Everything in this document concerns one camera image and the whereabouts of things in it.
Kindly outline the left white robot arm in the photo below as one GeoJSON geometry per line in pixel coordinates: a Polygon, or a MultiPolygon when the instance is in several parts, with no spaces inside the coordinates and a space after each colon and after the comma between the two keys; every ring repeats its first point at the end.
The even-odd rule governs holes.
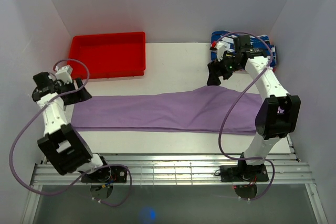
{"type": "Polygon", "coordinates": [[[87,173],[94,182],[105,182],[111,177],[111,168],[103,156],[93,153],[88,144],[67,121],[65,105],[87,101],[92,95],[83,86],[82,80],[60,76],[52,79],[48,72],[33,76],[36,88],[32,99],[44,111],[44,136],[37,141],[38,147],[55,170],[67,173],[87,173]]]}

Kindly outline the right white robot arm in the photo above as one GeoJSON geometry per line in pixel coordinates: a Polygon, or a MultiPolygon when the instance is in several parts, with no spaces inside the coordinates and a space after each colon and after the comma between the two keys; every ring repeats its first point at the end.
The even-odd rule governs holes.
{"type": "Polygon", "coordinates": [[[274,74],[271,62],[272,50],[252,43],[254,38],[246,33],[227,33],[233,45],[221,36],[212,42],[210,50],[216,54],[207,66],[207,85],[218,86],[236,71],[245,70],[256,86],[262,105],[255,118],[256,134],[249,147],[236,159],[237,165],[221,166],[216,173],[222,182],[267,182],[269,180],[265,162],[267,155],[281,139],[295,130],[301,100],[291,95],[274,74]]]}

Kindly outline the purple trousers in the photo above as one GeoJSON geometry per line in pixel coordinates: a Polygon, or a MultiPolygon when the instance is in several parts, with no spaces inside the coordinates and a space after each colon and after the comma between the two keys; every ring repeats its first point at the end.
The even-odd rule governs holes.
{"type": "Polygon", "coordinates": [[[204,86],[157,95],[95,96],[75,104],[71,124],[80,131],[217,133],[239,94],[204,86]]]}

